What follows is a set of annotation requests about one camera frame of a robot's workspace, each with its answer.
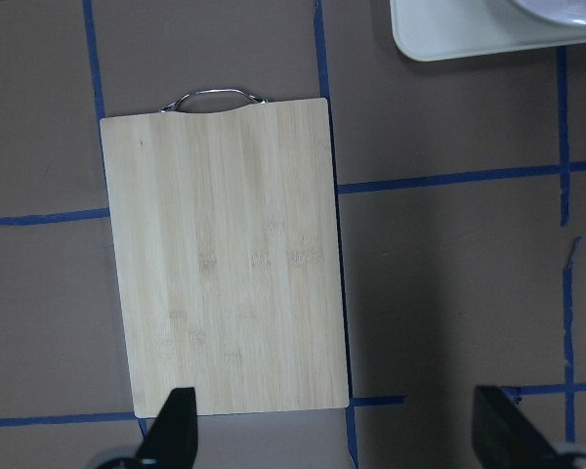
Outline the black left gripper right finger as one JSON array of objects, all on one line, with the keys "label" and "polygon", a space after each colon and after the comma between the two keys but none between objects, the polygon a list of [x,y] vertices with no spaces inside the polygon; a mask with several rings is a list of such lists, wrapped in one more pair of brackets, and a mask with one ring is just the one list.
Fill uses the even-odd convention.
[{"label": "black left gripper right finger", "polygon": [[482,468],[561,468],[558,453],[495,386],[476,386],[471,441]]}]

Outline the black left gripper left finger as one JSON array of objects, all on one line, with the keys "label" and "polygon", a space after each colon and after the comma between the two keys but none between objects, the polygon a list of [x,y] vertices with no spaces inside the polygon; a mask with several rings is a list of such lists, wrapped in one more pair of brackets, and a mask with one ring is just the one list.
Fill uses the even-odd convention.
[{"label": "black left gripper left finger", "polygon": [[169,394],[134,458],[139,468],[193,467],[198,450],[196,394],[192,387]]}]

